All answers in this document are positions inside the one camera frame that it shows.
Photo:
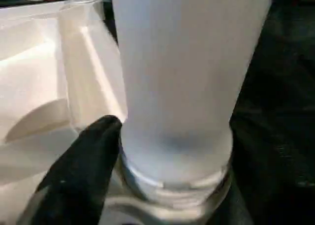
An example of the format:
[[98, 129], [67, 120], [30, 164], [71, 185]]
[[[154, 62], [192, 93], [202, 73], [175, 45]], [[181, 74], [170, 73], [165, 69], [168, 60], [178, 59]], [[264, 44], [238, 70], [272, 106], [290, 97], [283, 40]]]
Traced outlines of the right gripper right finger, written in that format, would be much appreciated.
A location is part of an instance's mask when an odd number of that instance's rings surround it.
[[254, 224], [314, 224], [315, 143], [260, 118], [230, 125], [233, 171]]

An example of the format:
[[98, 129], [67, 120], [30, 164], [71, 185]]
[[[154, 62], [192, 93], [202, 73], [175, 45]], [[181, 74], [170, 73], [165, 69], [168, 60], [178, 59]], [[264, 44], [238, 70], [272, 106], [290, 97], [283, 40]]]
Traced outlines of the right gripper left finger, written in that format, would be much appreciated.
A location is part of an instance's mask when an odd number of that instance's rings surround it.
[[21, 214], [23, 225], [96, 225], [119, 155], [122, 123], [96, 120], [49, 168]]

